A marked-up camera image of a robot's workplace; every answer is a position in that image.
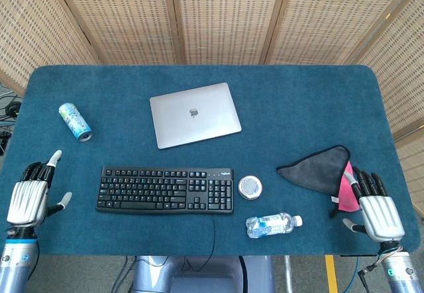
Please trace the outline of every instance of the silver laptop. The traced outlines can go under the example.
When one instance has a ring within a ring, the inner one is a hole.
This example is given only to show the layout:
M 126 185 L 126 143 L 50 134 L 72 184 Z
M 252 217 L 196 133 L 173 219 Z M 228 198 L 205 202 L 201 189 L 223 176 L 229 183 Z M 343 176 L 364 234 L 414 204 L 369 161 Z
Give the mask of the silver laptop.
M 241 131 L 227 83 L 150 98 L 158 148 Z

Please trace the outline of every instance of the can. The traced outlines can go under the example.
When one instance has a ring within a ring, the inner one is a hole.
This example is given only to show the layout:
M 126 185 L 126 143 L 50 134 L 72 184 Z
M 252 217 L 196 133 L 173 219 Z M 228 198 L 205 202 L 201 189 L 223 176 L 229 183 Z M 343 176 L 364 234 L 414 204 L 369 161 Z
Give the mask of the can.
M 59 114 L 68 125 L 75 138 L 80 142 L 88 141 L 93 136 L 90 126 L 85 122 L 74 104 L 62 104 L 59 107 Z
M 248 200 L 256 199 L 262 193 L 262 183 L 258 177 L 245 176 L 238 183 L 238 192 Z

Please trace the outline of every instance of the bottle cap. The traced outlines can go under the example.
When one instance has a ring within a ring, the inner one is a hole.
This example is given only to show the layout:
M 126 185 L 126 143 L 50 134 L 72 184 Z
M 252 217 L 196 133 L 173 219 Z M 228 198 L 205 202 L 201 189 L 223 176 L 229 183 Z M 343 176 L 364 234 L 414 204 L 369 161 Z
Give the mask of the bottle cap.
M 295 215 L 293 218 L 296 221 L 296 227 L 303 225 L 302 217 L 300 215 Z
M 245 176 L 238 183 L 238 192 L 248 200 L 256 199 L 262 193 L 262 183 L 255 176 Z

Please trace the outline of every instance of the apple logo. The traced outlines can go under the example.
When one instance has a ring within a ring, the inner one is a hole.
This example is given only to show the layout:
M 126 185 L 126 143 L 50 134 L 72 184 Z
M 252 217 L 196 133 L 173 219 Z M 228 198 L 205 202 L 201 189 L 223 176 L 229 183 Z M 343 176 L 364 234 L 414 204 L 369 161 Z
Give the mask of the apple logo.
M 194 118 L 197 114 L 199 114 L 199 112 L 197 112 L 197 109 L 190 109 L 190 116 Z

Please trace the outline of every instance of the pink cloth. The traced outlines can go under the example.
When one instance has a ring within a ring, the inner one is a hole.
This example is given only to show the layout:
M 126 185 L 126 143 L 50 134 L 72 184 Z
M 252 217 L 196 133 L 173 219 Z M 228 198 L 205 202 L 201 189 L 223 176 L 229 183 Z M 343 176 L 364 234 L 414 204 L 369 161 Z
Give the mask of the pink cloth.
M 350 162 L 347 163 L 345 170 L 353 175 L 353 170 L 352 166 L 350 165 Z M 352 187 L 350 187 L 349 181 L 344 175 L 342 176 L 342 181 L 340 183 L 339 209 L 347 212 L 359 210 L 359 205 L 355 198 L 355 195 L 353 194 Z

